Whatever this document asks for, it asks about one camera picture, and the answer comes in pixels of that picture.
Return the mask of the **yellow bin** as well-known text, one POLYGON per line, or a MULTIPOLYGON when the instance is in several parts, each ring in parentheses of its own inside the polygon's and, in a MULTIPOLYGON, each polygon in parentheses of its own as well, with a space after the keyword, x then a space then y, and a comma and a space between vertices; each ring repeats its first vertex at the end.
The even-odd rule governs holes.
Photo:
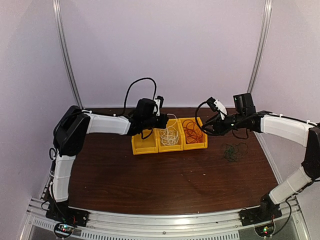
POLYGON ((141 134, 131 137, 133 155, 156 154, 159 152, 158 132, 156 129, 145 129, 141 134))
POLYGON ((169 119, 165 129, 157 129, 158 151, 160 153, 184 150, 182 130, 177 118, 169 119))
POLYGON ((199 117, 197 120, 195 117, 179 118, 178 121, 182 128, 183 149, 185 151, 208 148, 208 136, 197 125, 202 126, 199 117))

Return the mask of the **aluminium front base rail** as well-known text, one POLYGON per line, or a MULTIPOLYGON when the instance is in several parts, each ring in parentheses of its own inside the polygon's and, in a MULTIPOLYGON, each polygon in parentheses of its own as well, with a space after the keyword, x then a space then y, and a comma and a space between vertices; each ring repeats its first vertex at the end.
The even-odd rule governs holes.
MULTIPOLYGON (((78 226, 66 240, 311 240, 296 198, 288 200, 291 215, 276 235, 259 236, 260 225, 244 226, 240 209, 182 215, 120 214, 87 210, 86 226, 78 226)), ((46 218, 42 199, 31 198, 18 240, 60 240, 58 221, 46 218)))

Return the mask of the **right circuit board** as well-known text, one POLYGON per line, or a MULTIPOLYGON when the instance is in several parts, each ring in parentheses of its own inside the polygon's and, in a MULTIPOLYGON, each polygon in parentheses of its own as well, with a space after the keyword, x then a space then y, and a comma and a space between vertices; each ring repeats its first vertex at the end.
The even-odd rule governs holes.
POLYGON ((274 224, 263 224, 254 227, 255 233, 262 238, 267 238, 271 236, 275 231, 274 224))

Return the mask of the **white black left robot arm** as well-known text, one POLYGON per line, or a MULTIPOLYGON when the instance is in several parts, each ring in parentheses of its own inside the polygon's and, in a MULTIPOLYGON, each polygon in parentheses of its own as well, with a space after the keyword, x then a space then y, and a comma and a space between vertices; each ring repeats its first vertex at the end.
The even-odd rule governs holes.
POLYGON ((49 212, 61 222, 72 218, 68 207, 69 181, 76 156, 81 152, 88 134, 143 135, 144 130, 165 129, 168 115, 161 113, 163 98, 142 98, 128 115, 102 115, 72 105, 53 130, 49 212))

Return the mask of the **yellow bin left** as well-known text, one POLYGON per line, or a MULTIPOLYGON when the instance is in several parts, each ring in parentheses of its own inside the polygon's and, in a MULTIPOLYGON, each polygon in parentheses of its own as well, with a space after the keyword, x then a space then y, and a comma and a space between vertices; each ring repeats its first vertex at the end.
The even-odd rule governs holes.
POLYGON ((159 152, 158 132, 156 129, 145 129, 141 134, 131 137, 133 155, 156 154, 159 152))

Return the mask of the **aluminium corner post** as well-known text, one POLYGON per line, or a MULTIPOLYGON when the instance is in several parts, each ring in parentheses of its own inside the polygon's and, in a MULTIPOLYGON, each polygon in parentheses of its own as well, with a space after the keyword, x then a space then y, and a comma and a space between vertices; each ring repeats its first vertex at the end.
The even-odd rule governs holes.
POLYGON ((247 93, 252 94, 255 84, 258 79, 259 70, 262 64, 263 60, 263 53, 266 47, 267 38, 269 35, 269 29, 271 24, 271 18, 272 18, 272 0, 265 0, 264 1, 264 10, 262 15, 262 21, 261 21, 261 29, 260 29, 260 35, 258 40, 258 45, 256 49, 256 55, 252 67, 252 72, 250 75, 249 84, 247 87, 247 93))
POLYGON ((64 25, 63 25, 63 17, 62 17, 62 11, 61 11, 61 1, 60 0, 53 0, 52 1, 52 6, 53 6, 53 13, 54 13, 54 18, 55 18, 55 23, 57 27, 57 34, 58 34, 58 39, 60 42, 60 48, 62 52, 62 60, 65 66, 66 74, 68 77, 68 81, 71 87, 71 91, 73 94, 73 97, 75 99, 75 102, 78 107, 83 109, 83 104, 80 98, 80 93, 78 90, 78 86, 75 80, 73 68, 72 68, 72 63, 68 51, 68 46, 67 46, 67 39, 64 31, 64 25))

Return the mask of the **yellow bin right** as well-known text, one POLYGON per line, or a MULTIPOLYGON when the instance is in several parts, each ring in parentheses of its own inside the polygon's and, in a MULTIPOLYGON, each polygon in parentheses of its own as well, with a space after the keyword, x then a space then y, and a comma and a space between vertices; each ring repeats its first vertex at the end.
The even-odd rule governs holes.
POLYGON ((178 121, 182 128, 183 149, 185 151, 208 148, 208 136, 197 125, 202 126, 199 117, 197 120, 195 117, 179 118, 178 121))

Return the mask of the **left circuit board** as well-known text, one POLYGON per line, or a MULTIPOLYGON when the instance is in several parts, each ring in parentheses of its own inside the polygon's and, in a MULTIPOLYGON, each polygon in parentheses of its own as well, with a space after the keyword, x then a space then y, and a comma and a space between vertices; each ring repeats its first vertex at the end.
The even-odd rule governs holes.
POLYGON ((76 225, 69 225, 65 222, 58 222, 53 227, 53 233, 55 234, 56 237, 65 239, 70 237, 74 233, 76 228, 77 228, 76 225))

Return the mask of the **yellow bin middle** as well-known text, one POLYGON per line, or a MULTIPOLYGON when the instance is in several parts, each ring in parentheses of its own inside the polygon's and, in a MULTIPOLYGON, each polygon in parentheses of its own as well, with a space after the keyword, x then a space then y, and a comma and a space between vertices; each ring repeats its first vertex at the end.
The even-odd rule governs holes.
POLYGON ((182 130, 177 118, 169 119, 165 129, 157 129, 158 151, 160 153, 184 150, 182 130))

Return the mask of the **aluminium left corner post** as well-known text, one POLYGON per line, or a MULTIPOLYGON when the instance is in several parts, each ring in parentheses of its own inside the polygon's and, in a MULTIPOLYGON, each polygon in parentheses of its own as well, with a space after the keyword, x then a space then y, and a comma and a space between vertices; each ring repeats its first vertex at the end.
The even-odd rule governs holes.
POLYGON ((68 77, 68 81, 71 87, 71 91, 73 94, 73 97, 75 99, 75 102, 78 107, 83 109, 83 104, 80 98, 80 93, 78 90, 78 86, 75 80, 73 68, 72 68, 72 63, 68 51, 68 46, 67 46, 67 39, 64 31, 64 25, 63 25, 63 17, 62 17, 62 11, 61 11, 61 1, 60 0, 53 0, 52 1, 52 6, 53 6, 53 13, 54 13, 54 18, 55 18, 55 23, 57 27, 57 34, 58 34, 58 39, 60 42, 60 48, 62 52, 62 60, 65 66, 66 74, 68 77))

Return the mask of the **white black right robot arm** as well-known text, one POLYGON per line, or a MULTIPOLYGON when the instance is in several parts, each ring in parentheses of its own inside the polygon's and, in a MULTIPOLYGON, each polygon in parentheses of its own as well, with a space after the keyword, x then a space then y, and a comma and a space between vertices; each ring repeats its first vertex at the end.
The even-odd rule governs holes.
POLYGON ((200 125, 200 130, 208 136, 216 137, 245 129, 281 137, 305 148, 304 160, 294 173, 265 194, 259 207, 241 210, 239 213, 246 225, 279 218, 282 216, 280 203, 294 194, 299 194, 320 179, 320 125, 271 111, 257 111, 250 93, 234 95, 233 101, 235 114, 229 114, 225 106, 213 97, 202 102, 216 115, 200 125))

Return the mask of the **circuit board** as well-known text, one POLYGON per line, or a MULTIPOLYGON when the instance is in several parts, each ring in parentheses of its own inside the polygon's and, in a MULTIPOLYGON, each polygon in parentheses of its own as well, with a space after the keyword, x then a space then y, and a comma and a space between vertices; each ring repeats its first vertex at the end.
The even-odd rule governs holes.
POLYGON ((267 238, 271 236, 275 231, 274 224, 263 224, 254 227, 255 233, 262 238, 267 238))
POLYGON ((53 233, 55 234, 56 237, 65 239, 70 237, 74 233, 76 228, 77 228, 76 225, 69 225, 65 222, 58 222, 53 227, 53 233))

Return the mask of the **aluminium right corner post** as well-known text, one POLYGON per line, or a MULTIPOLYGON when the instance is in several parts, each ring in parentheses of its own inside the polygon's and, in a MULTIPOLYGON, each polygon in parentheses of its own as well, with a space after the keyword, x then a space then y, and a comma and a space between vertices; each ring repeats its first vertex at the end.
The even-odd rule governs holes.
POLYGON ((262 64, 263 60, 263 53, 266 47, 267 38, 269 35, 269 29, 271 24, 271 18, 272 18, 272 0, 265 0, 264 1, 264 10, 262 15, 262 21, 261 21, 261 29, 260 29, 260 35, 258 40, 258 45, 256 49, 256 55, 252 67, 252 72, 250 75, 249 84, 247 87, 247 93, 252 94, 255 84, 258 79, 259 70, 262 64))

